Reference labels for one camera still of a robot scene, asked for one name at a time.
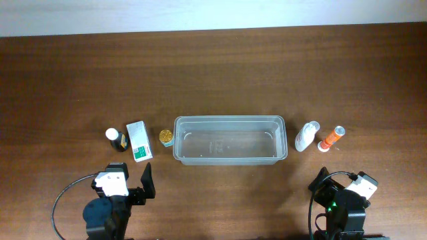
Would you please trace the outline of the white green Panadol box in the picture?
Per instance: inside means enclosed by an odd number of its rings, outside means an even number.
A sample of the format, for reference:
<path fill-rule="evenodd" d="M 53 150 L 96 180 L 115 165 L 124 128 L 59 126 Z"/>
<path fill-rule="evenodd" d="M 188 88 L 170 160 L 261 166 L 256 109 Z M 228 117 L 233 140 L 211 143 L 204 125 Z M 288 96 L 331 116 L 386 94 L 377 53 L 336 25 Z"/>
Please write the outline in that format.
<path fill-rule="evenodd" d="M 153 158 L 147 129 L 143 121 L 126 125 L 134 160 L 138 163 Z"/>

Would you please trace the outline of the orange tube white cap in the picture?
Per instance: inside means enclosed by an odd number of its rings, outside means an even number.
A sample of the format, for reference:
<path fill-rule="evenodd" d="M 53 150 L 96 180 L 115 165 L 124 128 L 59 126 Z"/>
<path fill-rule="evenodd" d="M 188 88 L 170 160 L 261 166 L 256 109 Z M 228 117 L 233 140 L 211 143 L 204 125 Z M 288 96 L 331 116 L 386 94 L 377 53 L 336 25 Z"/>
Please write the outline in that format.
<path fill-rule="evenodd" d="M 318 143 L 318 149 L 321 152 L 329 151 L 330 147 L 344 136 L 346 130 L 342 126 L 336 126 L 335 129 L 322 141 Z"/>

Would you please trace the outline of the dark syrup bottle white cap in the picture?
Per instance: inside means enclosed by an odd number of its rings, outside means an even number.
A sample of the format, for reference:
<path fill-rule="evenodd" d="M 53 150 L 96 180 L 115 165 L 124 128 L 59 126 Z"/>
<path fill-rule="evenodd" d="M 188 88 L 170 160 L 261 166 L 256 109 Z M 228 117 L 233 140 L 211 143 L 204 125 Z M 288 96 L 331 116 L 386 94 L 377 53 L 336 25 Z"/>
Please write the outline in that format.
<path fill-rule="evenodd" d="M 119 152 L 124 152 L 128 147 L 128 140 L 124 133 L 115 128 L 109 128 L 105 131 L 105 136 L 109 139 L 111 146 Z"/>

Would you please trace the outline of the white squeeze bottle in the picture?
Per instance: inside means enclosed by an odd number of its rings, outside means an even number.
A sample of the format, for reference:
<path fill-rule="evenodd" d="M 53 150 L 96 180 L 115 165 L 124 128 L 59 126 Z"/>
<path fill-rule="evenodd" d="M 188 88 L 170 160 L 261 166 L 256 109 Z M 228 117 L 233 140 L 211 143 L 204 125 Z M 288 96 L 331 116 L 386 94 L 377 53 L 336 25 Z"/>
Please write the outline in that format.
<path fill-rule="evenodd" d="M 296 135 L 295 148 L 297 151 L 304 151 L 314 140 L 316 133 L 320 130 L 320 124 L 317 121 L 306 123 Z"/>

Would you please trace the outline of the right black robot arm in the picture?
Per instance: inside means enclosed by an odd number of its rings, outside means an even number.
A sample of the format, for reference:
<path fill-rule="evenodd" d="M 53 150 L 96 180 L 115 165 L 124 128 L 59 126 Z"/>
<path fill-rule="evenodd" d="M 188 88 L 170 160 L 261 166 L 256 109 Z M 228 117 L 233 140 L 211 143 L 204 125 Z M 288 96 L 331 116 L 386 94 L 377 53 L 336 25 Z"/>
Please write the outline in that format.
<path fill-rule="evenodd" d="M 332 177 L 345 175 L 355 181 L 360 175 L 346 171 L 330 173 L 326 167 L 320 169 L 316 178 L 309 184 L 311 191 L 308 208 L 309 238 L 314 239 L 362 239 L 364 221 L 369 201 L 365 196 L 347 189 Z M 326 229 L 312 229 L 312 205 L 318 203 L 325 212 L 318 217 L 326 218 Z"/>

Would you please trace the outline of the small jar gold lid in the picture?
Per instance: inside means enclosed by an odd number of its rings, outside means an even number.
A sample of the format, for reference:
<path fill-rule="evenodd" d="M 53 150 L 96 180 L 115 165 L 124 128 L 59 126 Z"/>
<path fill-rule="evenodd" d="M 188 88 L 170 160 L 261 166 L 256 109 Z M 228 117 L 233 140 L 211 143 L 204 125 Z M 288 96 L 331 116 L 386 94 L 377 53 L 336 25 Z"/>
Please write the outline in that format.
<path fill-rule="evenodd" d="M 173 132 L 164 129 L 159 133 L 159 140 L 164 147 L 171 147 L 174 144 Z"/>

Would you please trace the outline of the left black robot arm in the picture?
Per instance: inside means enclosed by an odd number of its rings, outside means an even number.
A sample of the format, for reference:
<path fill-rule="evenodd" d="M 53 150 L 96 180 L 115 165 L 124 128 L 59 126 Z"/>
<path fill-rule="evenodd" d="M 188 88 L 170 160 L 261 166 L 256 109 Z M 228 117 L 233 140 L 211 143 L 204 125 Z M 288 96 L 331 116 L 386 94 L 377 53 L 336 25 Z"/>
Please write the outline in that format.
<path fill-rule="evenodd" d="M 91 183 L 98 198 L 90 201 L 83 210 L 89 240 L 124 240 L 131 208 L 145 205 L 155 197 L 151 164 L 145 166 L 141 187 L 127 187 L 129 172 L 126 163 L 110 163 Z"/>

